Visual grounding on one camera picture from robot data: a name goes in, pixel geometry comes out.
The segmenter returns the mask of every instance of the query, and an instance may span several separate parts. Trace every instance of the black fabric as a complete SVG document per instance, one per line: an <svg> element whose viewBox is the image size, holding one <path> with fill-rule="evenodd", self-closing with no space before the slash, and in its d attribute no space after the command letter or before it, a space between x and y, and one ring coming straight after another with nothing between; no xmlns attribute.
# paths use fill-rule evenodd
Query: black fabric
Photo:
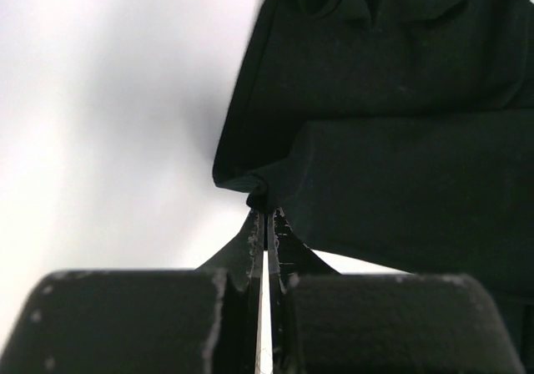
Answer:
<svg viewBox="0 0 534 374"><path fill-rule="evenodd" d="M309 374L524 372L495 304L470 277L304 276L295 282L287 310Z"/></svg>
<svg viewBox="0 0 534 374"><path fill-rule="evenodd" d="M266 0L215 183L281 206L317 250L534 297L530 11Z"/></svg>
<svg viewBox="0 0 534 374"><path fill-rule="evenodd" d="M523 344L527 346L528 338L530 337L528 329L528 319L529 311L534 306L529 306L518 299L506 298L502 296L494 296L494 301L499 308L502 319L506 324L510 338L514 343L516 349L521 353L521 357L525 360L525 363L528 361L528 355L526 350L524 350ZM531 368L534 368L534 361L529 363Z"/></svg>
<svg viewBox="0 0 534 374"><path fill-rule="evenodd" d="M534 371L534 304L525 309L523 319L523 348L521 354L527 368Z"/></svg>

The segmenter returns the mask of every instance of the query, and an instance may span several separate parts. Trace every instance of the folded cloth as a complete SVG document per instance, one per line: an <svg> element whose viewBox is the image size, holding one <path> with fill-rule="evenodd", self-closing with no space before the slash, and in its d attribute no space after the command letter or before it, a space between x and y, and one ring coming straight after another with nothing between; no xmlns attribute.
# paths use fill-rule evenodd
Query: folded cloth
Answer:
<svg viewBox="0 0 534 374"><path fill-rule="evenodd" d="M531 9L265 0L215 183L312 248L534 297Z"/></svg>

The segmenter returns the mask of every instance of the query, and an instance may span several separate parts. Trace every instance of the dark green cloth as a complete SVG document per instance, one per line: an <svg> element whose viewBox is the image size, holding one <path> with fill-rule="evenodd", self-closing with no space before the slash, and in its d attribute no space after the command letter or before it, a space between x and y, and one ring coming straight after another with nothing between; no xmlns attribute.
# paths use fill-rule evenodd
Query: dark green cloth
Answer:
<svg viewBox="0 0 534 374"><path fill-rule="evenodd" d="M534 300L530 11L265 0L215 183L281 206L311 248Z"/></svg>

